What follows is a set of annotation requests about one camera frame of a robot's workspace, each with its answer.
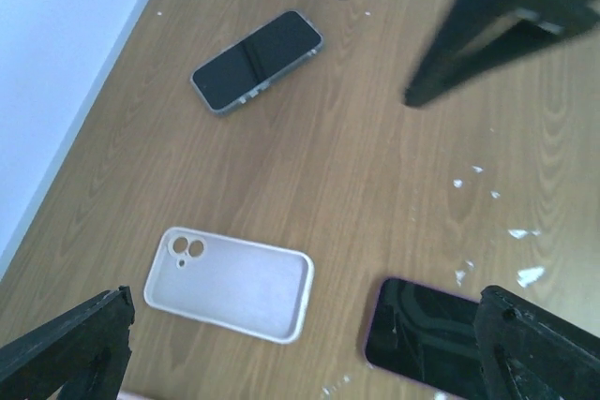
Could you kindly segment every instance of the paper scrap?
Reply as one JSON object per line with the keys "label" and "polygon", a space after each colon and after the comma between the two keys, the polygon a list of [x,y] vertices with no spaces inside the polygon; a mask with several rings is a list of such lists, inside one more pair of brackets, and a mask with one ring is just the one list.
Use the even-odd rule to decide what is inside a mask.
{"label": "paper scrap", "polygon": [[532,236],[539,236],[542,234],[541,230],[520,230],[520,229],[511,229],[508,233],[515,239],[523,239],[525,236],[531,234]]}
{"label": "paper scrap", "polygon": [[465,271],[455,271],[455,274],[457,275],[457,285],[462,286],[462,279],[467,273]]}
{"label": "paper scrap", "polygon": [[509,230],[508,232],[515,239],[523,239],[525,236],[527,236],[529,234],[529,232],[526,230],[517,230],[517,229],[512,229],[512,230]]}
{"label": "paper scrap", "polygon": [[545,271],[546,269],[544,269],[542,266],[522,269],[517,272],[517,283],[519,283],[523,288],[527,288],[531,283],[539,280]]}

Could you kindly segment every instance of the white wall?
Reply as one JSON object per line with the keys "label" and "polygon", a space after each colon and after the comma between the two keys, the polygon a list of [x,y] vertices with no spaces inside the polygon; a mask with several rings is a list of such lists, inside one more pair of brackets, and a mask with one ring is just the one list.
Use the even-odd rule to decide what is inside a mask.
{"label": "white wall", "polygon": [[0,278],[147,1],[0,0]]}

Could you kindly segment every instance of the screw hole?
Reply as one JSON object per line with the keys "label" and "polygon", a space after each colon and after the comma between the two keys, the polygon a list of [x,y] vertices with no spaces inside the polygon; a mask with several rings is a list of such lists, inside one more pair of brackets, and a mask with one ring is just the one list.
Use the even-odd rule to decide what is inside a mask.
{"label": "screw hole", "polygon": [[502,318],[506,321],[510,321],[517,318],[517,313],[513,308],[507,309],[502,313]]}
{"label": "screw hole", "polygon": [[187,251],[191,257],[197,258],[204,251],[204,243],[202,241],[194,241],[189,245],[189,249]]}
{"label": "screw hole", "polygon": [[175,253],[184,253],[186,251],[186,249],[188,248],[188,240],[186,238],[177,238],[175,239],[175,241],[172,243],[172,250]]}

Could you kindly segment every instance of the wooden table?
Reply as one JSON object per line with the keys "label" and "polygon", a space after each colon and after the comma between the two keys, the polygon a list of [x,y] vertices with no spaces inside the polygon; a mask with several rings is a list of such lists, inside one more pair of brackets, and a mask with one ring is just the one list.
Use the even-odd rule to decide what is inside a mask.
{"label": "wooden table", "polygon": [[[0,343],[128,284],[130,391],[412,400],[434,391],[361,354],[387,275],[475,299],[498,284],[600,334],[600,36],[408,110],[402,87],[451,1],[151,0],[2,281]],[[322,30],[324,52],[211,115],[191,70],[290,7]],[[309,254],[299,341],[150,309],[143,284],[174,225]],[[544,275],[522,288],[517,271],[535,266]]]}

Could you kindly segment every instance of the phone screen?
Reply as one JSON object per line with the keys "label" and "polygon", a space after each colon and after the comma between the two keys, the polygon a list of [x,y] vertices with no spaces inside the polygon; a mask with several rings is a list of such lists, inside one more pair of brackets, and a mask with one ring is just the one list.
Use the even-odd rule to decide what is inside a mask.
{"label": "phone screen", "polygon": [[473,322],[478,304],[399,278],[382,284],[365,355],[380,368],[488,399]]}
{"label": "phone screen", "polygon": [[192,82],[214,111],[316,49],[321,35],[296,11],[287,11],[196,69]]}

